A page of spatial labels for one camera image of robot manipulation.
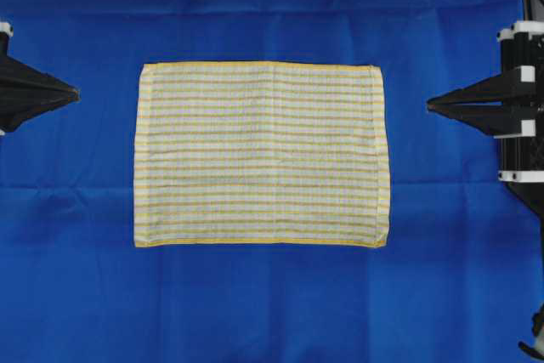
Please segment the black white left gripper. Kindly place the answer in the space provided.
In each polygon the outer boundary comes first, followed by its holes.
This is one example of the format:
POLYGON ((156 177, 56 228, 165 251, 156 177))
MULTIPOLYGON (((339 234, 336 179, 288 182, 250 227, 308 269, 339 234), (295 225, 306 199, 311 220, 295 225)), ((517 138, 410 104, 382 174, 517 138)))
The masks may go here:
POLYGON ((79 90, 74 86, 9 57, 7 55, 9 41, 13 35, 12 25, 7 21, 1 21, 1 96, 44 102, 2 114, 1 130, 3 132, 14 132, 25 121, 81 100, 79 90))

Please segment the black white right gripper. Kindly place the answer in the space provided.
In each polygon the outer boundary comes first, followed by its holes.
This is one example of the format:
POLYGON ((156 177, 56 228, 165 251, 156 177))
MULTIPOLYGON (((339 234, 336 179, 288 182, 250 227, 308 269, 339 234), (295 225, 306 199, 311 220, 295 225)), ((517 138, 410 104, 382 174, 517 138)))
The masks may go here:
POLYGON ((428 110, 501 141, 499 179, 543 180, 543 24, 519 20, 498 34, 501 74, 427 101, 428 110), (501 105, 458 105, 500 102, 501 105))

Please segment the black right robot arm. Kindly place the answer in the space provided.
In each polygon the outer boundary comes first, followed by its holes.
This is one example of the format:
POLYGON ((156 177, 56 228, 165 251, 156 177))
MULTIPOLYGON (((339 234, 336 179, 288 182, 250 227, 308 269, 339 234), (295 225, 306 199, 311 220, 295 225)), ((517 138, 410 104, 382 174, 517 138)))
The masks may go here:
POLYGON ((428 100, 429 111, 497 139, 497 176, 543 216, 543 0, 522 0, 523 18, 496 34, 501 72, 428 100))

